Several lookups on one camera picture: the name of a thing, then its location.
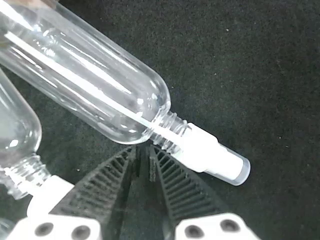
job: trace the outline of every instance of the white bottle cap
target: white bottle cap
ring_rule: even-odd
[[[248,159],[221,145],[215,136],[193,123],[188,126],[180,150],[172,154],[174,158],[195,172],[206,172],[235,186],[247,180],[251,169]]]
[[[57,175],[49,177],[33,195],[26,210],[28,217],[47,215],[74,187]]]

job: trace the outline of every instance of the bottle thread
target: bottle thread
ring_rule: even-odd
[[[38,188],[51,176],[40,160],[33,154],[11,167],[0,168],[0,183],[8,189],[8,195],[19,200],[28,194],[34,195]]]
[[[169,111],[167,115],[161,119],[159,126],[182,137],[188,128],[188,123],[186,120],[178,117],[176,113]],[[170,154],[174,154],[180,150],[179,146],[165,139],[161,134],[153,133],[150,139],[153,141],[153,144],[159,145],[162,150]]]

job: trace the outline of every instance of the black fabric background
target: black fabric background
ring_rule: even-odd
[[[319,239],[319,0],[61,4],[156,70],[173,112],[250,160],[239,187],[201,176],[260,238]],[[41,120],[38,154],[52,173],[76,183],[123,147],[6,73]],[[0,217],[22,218],[30,198],[14,201],[0,191]],[[126,211],[132,225],[122,238],[160,239],[138,198],[130,194],[129,205],[141,210]]]

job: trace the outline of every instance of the bottle body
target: bottle body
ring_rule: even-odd
[[[42,128],[38,116],[0,69],[0,169],[38,150]]]
[[[155,71],[59,4],[8,2],[19,17],[0,13],[3,65],[115,142],[151,137],[171,106]]]

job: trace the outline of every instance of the plastic bottle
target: plastic bottle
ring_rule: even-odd
[[[233,185],[247,179],[246,158],[170,111],[155,71],[62,5],[0,0],[0,19],[0,62],[106,137],[151,139],[194,171]]]
[[[37,196],[32,211],[48,213],[73,185],[41,162],[41,138],[38,116],[0,69],[0,184],[16,200]]]

